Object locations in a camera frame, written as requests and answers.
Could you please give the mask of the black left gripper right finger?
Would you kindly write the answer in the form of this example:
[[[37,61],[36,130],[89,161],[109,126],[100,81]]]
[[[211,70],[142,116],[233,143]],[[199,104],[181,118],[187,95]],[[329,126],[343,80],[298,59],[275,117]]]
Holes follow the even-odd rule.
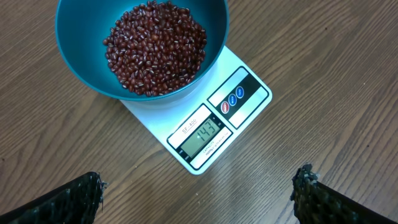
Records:
[[[318,181],[305,164],[292,178],[294,215],[301,224],[397,224]]]

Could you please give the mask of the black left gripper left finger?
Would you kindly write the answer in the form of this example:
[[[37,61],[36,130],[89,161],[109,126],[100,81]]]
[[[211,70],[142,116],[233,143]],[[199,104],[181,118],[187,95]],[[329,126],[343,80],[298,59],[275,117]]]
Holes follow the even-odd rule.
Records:
[[[103,203],[106,182],[87,172],[49,193],[1,215],[7,224],[92,224]]]

